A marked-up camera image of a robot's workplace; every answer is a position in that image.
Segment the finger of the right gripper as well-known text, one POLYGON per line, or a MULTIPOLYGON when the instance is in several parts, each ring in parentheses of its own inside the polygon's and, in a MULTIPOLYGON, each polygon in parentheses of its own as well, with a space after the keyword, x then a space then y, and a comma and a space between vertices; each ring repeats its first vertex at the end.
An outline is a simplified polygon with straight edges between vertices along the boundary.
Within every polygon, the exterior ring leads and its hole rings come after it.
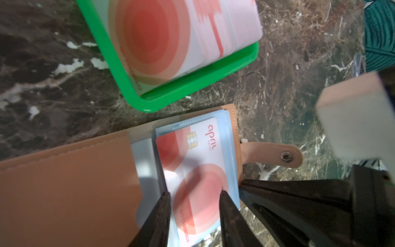
POLYGON ((239 193, 281 247, 353 246, 348 182, 244 180, 239 193))

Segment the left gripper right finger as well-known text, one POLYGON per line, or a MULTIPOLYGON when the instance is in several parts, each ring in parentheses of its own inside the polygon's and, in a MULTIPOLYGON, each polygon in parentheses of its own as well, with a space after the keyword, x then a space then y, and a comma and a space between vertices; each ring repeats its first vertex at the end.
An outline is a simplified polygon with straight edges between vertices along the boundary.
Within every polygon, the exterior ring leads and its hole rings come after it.
POLYGON ((220 193, 219 210, 224 247, 262 247, 225 190, 220 193))

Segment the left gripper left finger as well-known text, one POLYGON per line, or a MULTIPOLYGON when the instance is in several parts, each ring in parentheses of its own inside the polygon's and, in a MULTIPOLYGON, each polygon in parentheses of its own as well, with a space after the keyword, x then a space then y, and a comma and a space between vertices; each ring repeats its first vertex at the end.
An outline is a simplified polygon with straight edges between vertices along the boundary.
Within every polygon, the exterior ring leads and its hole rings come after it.
POLYGON ((166 247, 171 218, 171 196, 164 192, 130 247, 166 247))

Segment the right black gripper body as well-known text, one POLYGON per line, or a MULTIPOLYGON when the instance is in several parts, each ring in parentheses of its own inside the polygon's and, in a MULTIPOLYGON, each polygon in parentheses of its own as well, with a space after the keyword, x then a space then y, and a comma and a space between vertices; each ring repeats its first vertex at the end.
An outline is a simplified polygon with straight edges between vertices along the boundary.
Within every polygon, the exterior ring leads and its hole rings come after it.
POLYGON ((386 171, 354 165, 352 244, 354 247, 395 245, 395 185, 386 171))

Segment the pink leather card holder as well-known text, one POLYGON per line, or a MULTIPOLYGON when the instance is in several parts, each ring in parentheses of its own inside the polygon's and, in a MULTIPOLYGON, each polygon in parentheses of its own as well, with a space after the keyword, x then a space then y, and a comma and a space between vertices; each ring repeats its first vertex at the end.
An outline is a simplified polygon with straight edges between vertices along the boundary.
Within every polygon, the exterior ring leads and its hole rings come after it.
POLYGON ((229 182, 225 191, 238 209, 244 164, 302 164, 295 146, 242 143, 233 104, 12 158, 1 162, 1 246, 128 246, 168 191, 157 137, 212 117, 229 182))

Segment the green plastic tray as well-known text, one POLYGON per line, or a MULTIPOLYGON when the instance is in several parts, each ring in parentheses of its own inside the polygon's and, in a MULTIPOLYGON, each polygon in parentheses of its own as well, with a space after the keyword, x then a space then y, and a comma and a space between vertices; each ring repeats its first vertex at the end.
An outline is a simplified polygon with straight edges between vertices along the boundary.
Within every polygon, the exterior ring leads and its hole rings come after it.
POLYGON ((255 1, 78 1, 129 105, 155 112, 246 67, 263 31, 255 1))

